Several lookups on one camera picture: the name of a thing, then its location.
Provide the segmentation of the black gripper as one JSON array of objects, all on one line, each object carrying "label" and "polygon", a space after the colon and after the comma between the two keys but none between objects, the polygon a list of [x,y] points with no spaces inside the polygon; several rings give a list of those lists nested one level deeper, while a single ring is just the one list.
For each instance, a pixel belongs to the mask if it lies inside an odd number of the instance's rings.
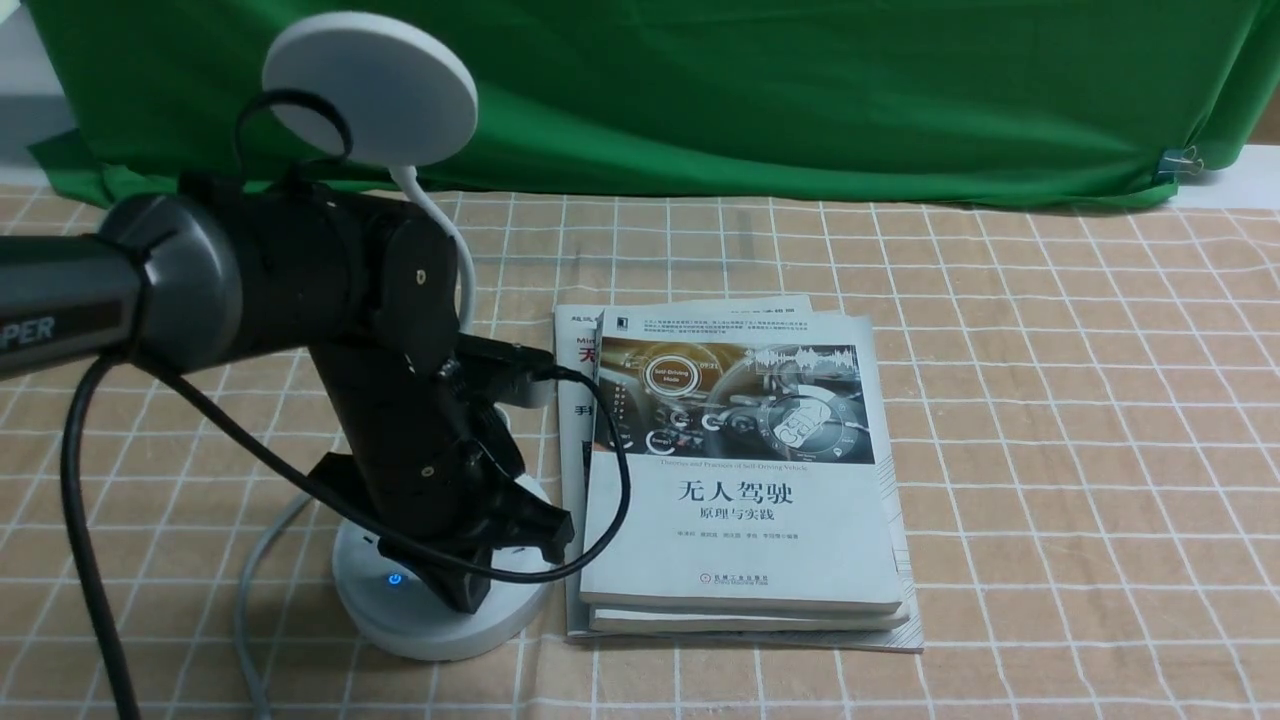
[{"label": "black gripper", "polygon": [[571,515],[536,480],[495,404],[334,395],[348,445],[307,474],[317,501],[378,539],[447,609],[475,615],[495,582],[554,582],[575,569]]}]

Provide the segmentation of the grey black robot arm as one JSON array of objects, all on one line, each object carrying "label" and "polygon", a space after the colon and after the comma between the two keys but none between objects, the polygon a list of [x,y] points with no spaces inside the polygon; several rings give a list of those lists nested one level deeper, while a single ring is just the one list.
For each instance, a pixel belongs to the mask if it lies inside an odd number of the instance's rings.
[{"label": "grey black robot arm", "polygon": [[182,377],[302,348],[348,454],[297,471],[253,456],[369,530],[445,606],[490,582],[570,573],[568,511],[518,479],[498,404],[544,404],[540,348],[466,331],[454,242],[419,208],[289,178],[262,193],[187,176],[113,206],[92,233],[3,238],[3,378],[92,356]]}]

